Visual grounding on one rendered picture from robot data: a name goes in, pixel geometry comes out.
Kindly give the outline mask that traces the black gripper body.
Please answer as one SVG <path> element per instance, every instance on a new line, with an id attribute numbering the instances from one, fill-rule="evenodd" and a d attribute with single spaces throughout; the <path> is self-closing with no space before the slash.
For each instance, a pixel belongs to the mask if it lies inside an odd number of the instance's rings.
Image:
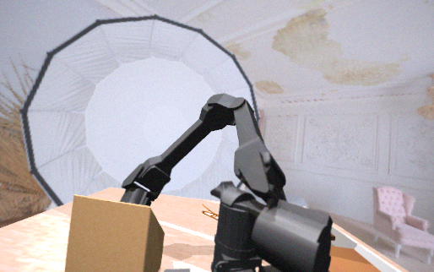
<path id="1" fill-rule="evenodd" d="M 248 268 L 258 268 L 258 272 L 280 272 L 272 265 L 262 266 L 262 259 L 259 258 L 256 248 L 248 251 L 235 250 L 219 242 L 216 234 L 214 234 L 214 256 L 210 265 L 211 272 L 214 272 L 215 265 L 221 261 L 229 261 L 229 269 L 243 269 L 246 261 Z M 191 272 L 191 269 L 165 269 L 163 272 Z"/>

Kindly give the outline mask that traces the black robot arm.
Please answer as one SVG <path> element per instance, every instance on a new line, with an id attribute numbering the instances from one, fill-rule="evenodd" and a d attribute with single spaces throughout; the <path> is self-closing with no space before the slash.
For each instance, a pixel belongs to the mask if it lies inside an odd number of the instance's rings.
<path id="1" fill-rule="evenodd" d="M 161 155 L 135 167 L 122 182 L 120 202 L 150 207 L 170 182 L 171 170 L 209 133 L 236 125 L 236 177 L 252 193 L 224 181 L 210 194 L 220 199 L 216 237 L 235 250 L 256 248 L 280 272 L 328 272 L 333 220 L 329 213 L 287 202 L 285 174 L 263 141 L 254 110 L 244 97 L 212 95 L 199 119 Z M 148 190 L 140 187 L 144 186 Z"/>

